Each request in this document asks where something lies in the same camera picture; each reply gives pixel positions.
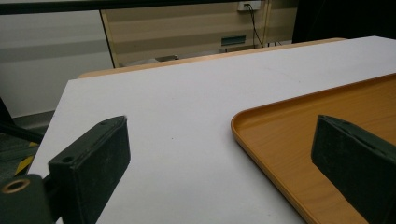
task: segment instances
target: black cable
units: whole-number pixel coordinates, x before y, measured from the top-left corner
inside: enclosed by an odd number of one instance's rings
[[[254,19],[254,12],[253,12],[253,7],[251,6],[251,4],[245,4],[246,7],[248,7],[248,11],[250,12],[250,17],[251,17],[251,22],[253,23],[253,47],[256,48],[255,43],[254,43],[254,35],[257,36],[257,38],[259,39],[260,45],[262,46],[262,48],[264,48],[264,44],[262,43],[262,41],[260,40],[259,34],[257,34],[257,30],[256,30],[256,22]]]

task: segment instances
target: orange tray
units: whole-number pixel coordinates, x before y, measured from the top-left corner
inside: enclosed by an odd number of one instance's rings
[[[311,161],[319,114],[396,145],[396,74],[242,111],[233,135],[308,223],[367,223]]]

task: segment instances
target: power outlet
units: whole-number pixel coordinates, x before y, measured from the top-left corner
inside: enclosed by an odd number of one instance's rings
[[[250,5],[251,9],[253,9],[253,10],[259,10],[260,7],[262,6],[262,1],[241,1],[241,2],[238,2],[238,11],[249,11],[249,7],[247,5]]]

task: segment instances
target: white table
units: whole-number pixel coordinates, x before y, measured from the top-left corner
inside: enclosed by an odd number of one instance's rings
[[[47,175],[94,124],[126,115],[131,164],[98,223],[304,223],[236,144],[231,119],[395,72],[396,40],[365,37],[70,80],[30,173]]]

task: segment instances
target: screw hole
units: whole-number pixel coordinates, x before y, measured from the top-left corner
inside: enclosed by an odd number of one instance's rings
[[[15,193],[18,192],[24,188],[26,188],[30,184],[29,179],[19,179],[19,180],[14,180],[11,183],[8,183],[2,188],[3,193]]]
[[[74,158],[73,157],[65,157],[62,162],[70,162],[72,161]]]

